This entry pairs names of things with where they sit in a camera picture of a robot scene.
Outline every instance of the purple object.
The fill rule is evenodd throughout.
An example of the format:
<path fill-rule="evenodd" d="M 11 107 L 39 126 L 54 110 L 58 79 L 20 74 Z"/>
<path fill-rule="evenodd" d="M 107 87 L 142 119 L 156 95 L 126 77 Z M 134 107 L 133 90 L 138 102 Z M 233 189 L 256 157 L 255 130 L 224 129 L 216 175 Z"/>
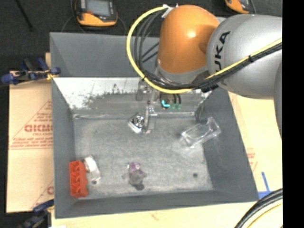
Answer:
<path fill-rule="evenodd" d="M 123 175 L 123 178 L 129 177 L 129 183 L 137 190 L 143 190 L 143 179 L 147 174 L 141 169 L 140 163 L 131 162 L 128 164 L 128 173 Z"/>

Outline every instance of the cardboard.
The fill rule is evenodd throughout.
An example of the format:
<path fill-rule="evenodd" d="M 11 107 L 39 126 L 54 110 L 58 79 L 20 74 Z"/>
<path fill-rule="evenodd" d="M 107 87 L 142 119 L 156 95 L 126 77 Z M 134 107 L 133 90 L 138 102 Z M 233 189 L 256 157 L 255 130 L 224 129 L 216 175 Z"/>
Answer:
<path fill-rule="evenodd" d="M 7 213 L 54 198 L 51 96 L 50 80 L 9 87 Z"/>

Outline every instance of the kuka logo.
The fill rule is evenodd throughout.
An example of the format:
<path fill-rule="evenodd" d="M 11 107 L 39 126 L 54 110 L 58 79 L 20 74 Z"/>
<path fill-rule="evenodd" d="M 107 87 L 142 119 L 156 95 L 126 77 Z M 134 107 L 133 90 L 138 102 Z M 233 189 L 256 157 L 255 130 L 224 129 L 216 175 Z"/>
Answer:
<path fill-rule="evenodd" d="M 32 132 L 52 132 L 53 125 L 51 124 L 29 124 L 24 126 L 24 131 L 28 133 Z"/>
<path fill-rule="evenodd" d="M 222 69 L 222 65 L 221 65 L 221 61 L 220 61 L 221 58 L 222 58 L 222 56 L 221 56 L 220 53 L 221 53 L 222 50 L 223 50 L 223 47 L 224 47 L 224 44 L 225 44 L 226 36 L 229 35 L 229 34 L 230 34 L 230 31 L 223 33 L 223 34 L 220 36 L 220 38 L 219 38 L 219 41 L 221 42 L 221 46 L 219 47 L 219 45 L 217 45 L 217 47 L 216 47 L 216 51 L 217 51 L 217 52 L 216 52 L 216 54 L 214 55 L 214 58 L 215 58 L 214 63 L 218 65 L 219 70 Z"/>

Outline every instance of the blue strip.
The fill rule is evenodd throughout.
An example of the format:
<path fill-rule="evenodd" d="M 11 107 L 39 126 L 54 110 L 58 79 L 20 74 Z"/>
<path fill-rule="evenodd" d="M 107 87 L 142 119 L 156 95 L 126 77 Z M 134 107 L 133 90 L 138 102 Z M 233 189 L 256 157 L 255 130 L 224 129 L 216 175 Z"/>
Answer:
<path fill-rule="evenodd" d="M 266 195 L 268 195 L 269 193 L 272 192 L 272 191 L 269 190 L 266 175 L 263 171 L 262 171 L 262 177 L 263 177 L 263 180 L 264 180 L 264 183 L 265 183 L 265 186 L 266 186 L 266 191 L 258 192 L 258 198 L 259 199 L 263 198 L 264 196 L 266 196 Z"/>

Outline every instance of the small metal part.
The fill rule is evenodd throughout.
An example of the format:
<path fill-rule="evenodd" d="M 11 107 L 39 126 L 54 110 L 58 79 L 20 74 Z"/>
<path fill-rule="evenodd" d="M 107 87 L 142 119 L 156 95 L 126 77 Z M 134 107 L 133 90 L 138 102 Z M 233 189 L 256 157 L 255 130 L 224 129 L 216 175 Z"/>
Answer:
<path fill-rule="evenodd" d="M 145 118 L 143 114 L 136 114 L 133 116 L 129 121 L 129 126 L 135 133 L 140 133 L 142 131 L 142 128 L 144 126 Z"/>

